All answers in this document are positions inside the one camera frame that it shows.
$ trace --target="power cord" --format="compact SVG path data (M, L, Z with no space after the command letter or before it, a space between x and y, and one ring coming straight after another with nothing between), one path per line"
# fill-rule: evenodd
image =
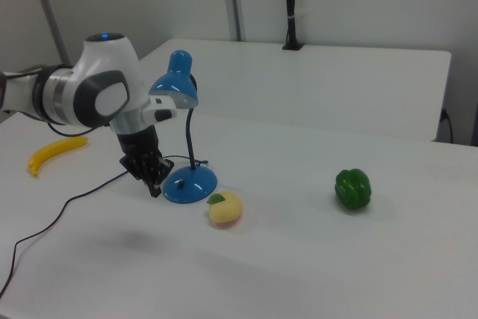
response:
M187 156L180 156L180 155L171 155L171 156L166 156L166 157L163 157L163 158L186 158L189 160L189 157ZM199 165L200 164L207 164L208 161L198 161L198 160L195 160L196 163L198 163ZM118 176L116 177L113 177L112 179L109 179L107 180L105 183L103 183L102 185L88 191L88 192L85 192L85 193L82 193L82 194L79 194L77 196L74 196L70 199L68 199L65 204L63 205L63 208L61 209L59 215L55 218L55 220L53 222L51 222L46 228L42 229L41 231L39 231L38 233L35 233L34 235L29 235L28 237L25 237L23 239L20 239L19 241L17 241L15 243L15 247L13 248L13 258L12 258L12 265L10 267L10 273L8 274L8 278L7 278L7 281L5 282L3 288L1 289L0 291L0 300L1 298L3 297L3 294L5 293L5 291L7 290L7 287L8 285L10 284L10 281L12 280L12 277L13 277L13 272L14 272L14 269L15 269L15 259L16 259L16 248L17 246L24 242L24 241L27 241L28 239L31 239L33 237L37 237L38 235L41 235L43 233L45 233L46 231L48 231L50 228L52 228L56 222L58 222L58 220L60 219L61 215L65 212L65 209L66 207L68 206L68 204L70 204L72 201L74 201L75 199L78 199L78 198L82 198L82 197L85 197L85 196L88 196L89 194L92 194L93 192L96 192L100 189L102 189L104 186L106 185L109 185L111 182L114 182L116 181L117 179L123 177L126 173L128 173L128 171L125 171L123 173L120 173Z
M450 143L453 143L453 127L451 126L450 115L448 114L448 109L442 108L440 113L440 123L448 121L448 127L450 128Z
M51 123L48 123L48 127L52 129L52 131L55 133L55 134L59 134L60 136L64 136L64 137L77 137L77 136L83 136L84 134L89 134L90 132L93 132L97 129L97 127L94 127L94 128L90 128L89 130L85 131L85 132L80 132L79 134L64 134L63 132L60 132L58 131L55 127L53 127L53 125Z

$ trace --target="lamp base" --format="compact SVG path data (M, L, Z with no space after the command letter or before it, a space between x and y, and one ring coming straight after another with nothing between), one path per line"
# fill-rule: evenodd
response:
M171 173L164 181L164 196L171 202L186 204L209 196L217 186L217 177L206 167L190 166Z

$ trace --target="black cable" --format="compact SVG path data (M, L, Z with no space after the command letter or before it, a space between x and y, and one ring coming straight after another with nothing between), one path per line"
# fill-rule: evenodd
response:
M451 126L450 115L448 112L445 112L444 118L448 121L448 127L450 128L450 143L453 143L453 127Z
M98 186L97 188L94 188L94 189L92 189L92 190L90 190L90 191L88 191L88 192L79 194L79 195L77 195L77 196L74 196L74 197L68 199L68 200L66 201L66 203L63 205L63 208L61 209L60 214L55 218L55 220L54 220L53 222L51 222L51 223L49 224L49 226L47 226L45 229L42 229L42 230L39 231L38 233L35 233L34 235L29 235L28 237L25 237L25 238L23 238L23 239L20 239L18 242L16 242L16 243L15 243L15 247L13 248L13 258L12 258L12 265L11 265L11 268L10 268L10 274L8 274L7 281L5 282L5 284L4 284L4 286L3 286L3 289L0 291L0 299L3 297L3 294L4 294L5 291L7 290L7 287L8 287L8 285L10 284L10 280L12 280L12 277L13 277L13 270L15 269L16 247L17 247L20 243L22 243L22 242L24 242L24 241L26 241L26 240L28 240L28 239L30 239L30 238L36 237L36 236L38 236L38 235L41 235L42 233L44 233L44 232L48 231L50 228L52 228L53 225L54 225L56 222L58 222L58 220L60 219L61 215L63 214L63 212L65 212L66 207L68 206L68 204L69 204L71 201L73 201L73 200L75 200L75 199L78 199L78 198L85 197L85 196L87 196L87 195L89 195L89 194L92 194L93 192L96 192L97 190L102 189L104 186L110 184L110 183L113 182L113 181L116 181L118 178L124 176L126 173L128 173L128 171L125 171L125 172L119 174L118 176L113 177L112 179L106 181L105 183L103 183L102 185Z
M6 75L6 76L7 76L7 80L10 80L11 78L22 78L23 76L38 75L38 74L40 74L40 71L24 72L22 74Z
M184 158L186 160L190 160L190 157L180 156L180 155L166 156L166 157L163 157L163 158ZM194 162L196 162L197 164L208 164L209 163L209 161L200 161L200 160L196 160L196 159L194 159Z
M83 136L84 134L89 134L90 132L93 132L97 129L97 127L94 127L94 128L90 128L89 130L85 131L85 132L80 132L79 134L64 134L63 132L59 132L55 127L53 127L53 125L51 123L48 123L48 127L52 129L52 131L55 133L55 134L59 134L60 136L64 136L64 137L77 137L77 136Z

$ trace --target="lamp shade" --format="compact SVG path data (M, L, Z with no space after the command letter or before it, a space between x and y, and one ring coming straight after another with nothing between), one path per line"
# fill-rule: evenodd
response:
M193 58L185 50L171 54L167 73L151 87L151 95L170 96L177 108L195 108L198 104L197 91L190 80Z

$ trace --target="white table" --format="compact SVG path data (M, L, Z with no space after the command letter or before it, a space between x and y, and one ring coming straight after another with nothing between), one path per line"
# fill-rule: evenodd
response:
M73 202L56 227L20 247L0 313L477 317L475 148L200 112L192 123L196 156L211 162L219 191L242 196L242 218L218 229L204 201L153 199L142 183L122 178ZM181 112L158 125L165 155L187 154L184 120ZM1 283L16 240L49 224L67 198L122 172L117 139L102 128L90 134L90 145L31 178L28 157L56 139L19 114L0 125ZM353 167L369 175L373 196L366 210L351 214L333 187L337 173Z
M448 52L170 40L141 62L146 83L171 52L193 56L202 114L431 141Z

